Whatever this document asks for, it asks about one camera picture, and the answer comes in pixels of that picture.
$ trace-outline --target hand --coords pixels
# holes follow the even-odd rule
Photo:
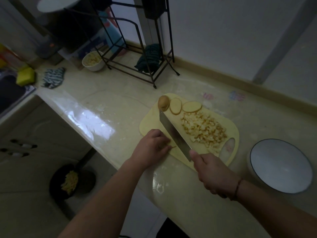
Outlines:
[[[192,149],[189,154],[204,187],[214,195],[233,198],[240,177],[212,153],[199,155]]]
[[[169,142],[170,139],[161,130],[152,129],[140,140],[130,159],[145,170],[170,151],[172,146],[167,145]]]

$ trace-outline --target white bowl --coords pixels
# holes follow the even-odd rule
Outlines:
[[[248,153],[247,163],[253,176],[271,188],[288,194],[306,190],[313,179],[307,157],[283,140],[259,141]]]
[[[82,59],[81,63],[83,64],[83,66],[84,66],[85,68],[89,69],[90,71],[99,71],[100,69],[102,69],[102,68],[105,66],[105,62],[101,59],[101,60],[99,61],[99,63],[96,63],[96,64],[94,64],[94,65],[92,65],[92,66],[88,66],[88,65],[87,65],[87,59],[88,59],[88,57],[89,57],[89,55],[90,55],[91,53],[93,53],[93,54],[95,54],[95,55],[98,55],[97,51],[92,51],[92,52],[88,53],[88,54]]]

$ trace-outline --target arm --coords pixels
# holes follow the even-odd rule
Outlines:
[[[206,189],[221,197],[233,198],[240,177],[213,154],[199,155],[190,151],[198,178]],[[317,218],[270,196],[260,188],[242,180],[237,201],[265,228],[271,237],[314,237]]]
[[[58,238],[117,238],[142,173],[167,154],[171,149],[166,145],[169,141],[160,130],[149,131],[131,158],[70,221]]]

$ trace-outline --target cleaver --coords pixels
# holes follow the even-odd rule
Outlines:
[[[180,148],[180,150],[183,152],[185,157],[190,162],[192,158],[189,155],[189,151],[191,150],[190,146],[186,143],[184,138],[180,135],[180,133],[177,131],[177,129],[174,127],[174,125],[170,122],[168,117],[164,114],[162,110],[159,111],[159,120],[163,124],[164,128],[167,130],[167,132],[170,134],[176,145]]]

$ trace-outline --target green striped cloth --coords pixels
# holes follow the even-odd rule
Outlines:
[[[159,59],[160,59],[159,44],[154,43],[154,44],[146,46],[145,56],[146,56],[147,62],[149,63],[151,72],[155,72],[156,70],[158,70]],[[134,67],[141,72],[149,73],[144,55],[140,57],[140,59],[137,62],[137,65],[135,65]]]
[[[52,89],[60,86],[64,81],[65,70],[65,68],[47,69],[44,74],[42,87]]]

